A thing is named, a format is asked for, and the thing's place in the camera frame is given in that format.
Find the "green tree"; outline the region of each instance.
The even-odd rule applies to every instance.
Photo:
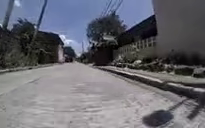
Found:
[[[89,40],[100,42],[104,35],[118,36],[126,29],[126,25],[120,20],[119,15],[110,15],[96,18],[88,24],[87,37]]]
[[[19,18],[11,31],[19,38],[22,51],[27,55],[33,45],[30,43],[34,33],[34,24],[27,19]]]
[[[64,54],[66,54],[70,57],[73,57],[73,58],[76,57],[75,50],[71,46],[64,47]]]

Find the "road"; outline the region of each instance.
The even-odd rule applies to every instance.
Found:
[[[78,63],[0,75],[0,128],[205,128],[191,104]]]

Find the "building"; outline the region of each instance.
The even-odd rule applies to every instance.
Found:
[[[36,41],[40,42],[42,52],[40,53],[39,63],[63,63],[64,62],[64,43],[58,34],[39,31]]]
[[[205,62],[205,0],[153,0],[159,56],[198,54]]]
[[[114,51],[114,57],[135,51],[139,59],[155,57],[156,37],[156,18],[153,15],[117,37],[119,46]]]

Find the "roof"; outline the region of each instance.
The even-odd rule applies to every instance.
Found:
[[[57,45],[59,45],[59,44],[63,45],[63,42],[58,34],[51,33],[51,32],[39,31],[37,34],[36,40],[38,40],[40,37],[43,37],[45,40],[47,40],[45,43],[53,43],[53,44],[57,44]]]
[[[133,26],[117,37],[119,47],[130,44],[136,39],[145,39],[157,35],[155,15],[150,16],[139,24]]]

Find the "pole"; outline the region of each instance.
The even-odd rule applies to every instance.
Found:
[[[47,4],[48,4],[48,0],[44,0],[44,5],[43,5],[43,7],[42,7],[41,14],[40,14],[40,17],[39,17],[39,19],[38,19],[37,26],[36,26],[36,29],[35,29],[35,31],[34,31],[34,35],[33,35],[33,38],[32,38],[32,41],[31,41],[31,42],[33,42],[33,41],[35,40],[35,38],[36,38],[36,36],[37,36],[37,33],[38,33],[39,29],[40,29],[40,25],[41,25],[41,23],[42,23],[42,19],[43,19],[43,17],[44,17],[44,12],[45,12],[45,9],[46,9]]]
[[[5,15],[5,18],[3,21],[3,25],[2,25],[3,29],[7,29],[7,27],[8,27],[9,19],[10,19],[10,16],[12,14],[13,6],[14,6],[14,2],[15,2],[15,0],[9,0],[8,8],[7,8],[6,15]]]

